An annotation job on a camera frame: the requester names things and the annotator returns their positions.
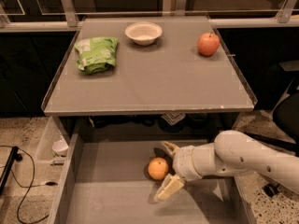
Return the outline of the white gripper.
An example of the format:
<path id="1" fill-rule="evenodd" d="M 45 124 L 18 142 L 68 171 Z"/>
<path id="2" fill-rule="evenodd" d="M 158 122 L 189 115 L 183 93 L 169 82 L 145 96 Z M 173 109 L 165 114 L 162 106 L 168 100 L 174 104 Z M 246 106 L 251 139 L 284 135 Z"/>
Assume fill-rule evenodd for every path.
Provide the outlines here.
<path id="1" fill-rule="evenodd" d="M 154 201 L 156 203 L 165 201 L 182 189 L 185 181 L 194 181 L 202 178 L 195 170 L 192 161 L 193 146 L 178 147 L 168 141 L 163 141 L 162 145 L 169 155 L 173 157 L 173 168 L 176 175 L 168 174 L 165 177 L 162 185 L 157 189 L 154 195 Z"/>

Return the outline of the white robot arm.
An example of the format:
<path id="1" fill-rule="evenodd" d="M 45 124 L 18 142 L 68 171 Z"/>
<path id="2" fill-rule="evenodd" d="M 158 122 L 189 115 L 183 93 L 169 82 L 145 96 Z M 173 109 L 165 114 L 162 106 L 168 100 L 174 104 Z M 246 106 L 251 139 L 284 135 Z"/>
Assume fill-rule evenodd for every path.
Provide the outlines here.
<path id="1" fill-rule="evenodd" d="M 167 175 L 156 191 L 154 201 L 157 203 L 168 199 L 187 182 L 247 171 L 258 172 L 299 193 L 299 158 L 266 147 L 244 133 L 224 131 L 212 143 L 197 147 L 178 147 L 167 141 L 163 146 L 173 158 L 175 173 Z"/>

